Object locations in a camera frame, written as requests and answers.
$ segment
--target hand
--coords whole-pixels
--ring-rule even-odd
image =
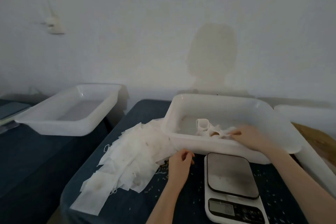
[[[228,133],[233,139],[247,148],[265,153],[268,148],[276,145],[265,137],[256,127],[243,125]]]
[[[168,183],[178,192],[187,181],[193,157],[195,154],[191,151],[182,149],[169,158]]]

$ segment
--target forearm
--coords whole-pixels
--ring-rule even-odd
[[[176,186],[168,181],[146,224],[171,224],[179,192]]]
[[[334,198],[321,188],[285,150],[271,146],[263,153],[281,175],[310,224],[335,222]]]

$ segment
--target dark blue tablecloth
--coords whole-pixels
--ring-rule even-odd
[[[45,224],[65,185],[107,134],[103,121],[83,137],[43,136],[23,124],[1,134],[0,223]]]
[[[156,174],[141,193],[118,189],[108,197],[98,216],[69,209],[80,194],[84,180],[98,169],[104,147],[115,141],[121,132],[139,122],[147,123],[163,118],[170,102],[142,100],[111,131],[66,185],[61,196],[61,212],[69,223],[145,223],[167,183],[167,167],[164,174]],[[256,183],[270,223],[306,223],[299,206],[273,165],[251,164]],[[204,210],[204,156],[195,156],[188,180],[176,203],[173,223],[212,223]]]

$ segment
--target white wall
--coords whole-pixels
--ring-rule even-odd
[[[65,35],[40,24],[45,0],[0,0],[2,93],[107,82],[127,110],[178,92],[336,102],[336,0],[50,2]]]

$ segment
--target table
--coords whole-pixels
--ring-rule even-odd
[[[97,147],[83,166],[66,185],[61,196],[61,212],[69,223],[145,223],[167,183],[167,167],[164,174],[156,174],[141,193],[118,189],[108,197],[98,216],[78,212],[69,207],[79,195],[84,180],[98,169],[104,147],[118,139],[121,132],[153,119],[163,118],[170,106],[168,101],[141,100],[116,125]],[[212,223],[204,210],[204,156],[196,154],[195,165],[176,203],[173,223]],[[270,223],[307,223],[292,194],[272,164],[251,163],[251,169]]]
[[[65,185],[107,135],[104,121],[83,137],[40,135],[24,124],[0,134],[0,223],[45,224]]]

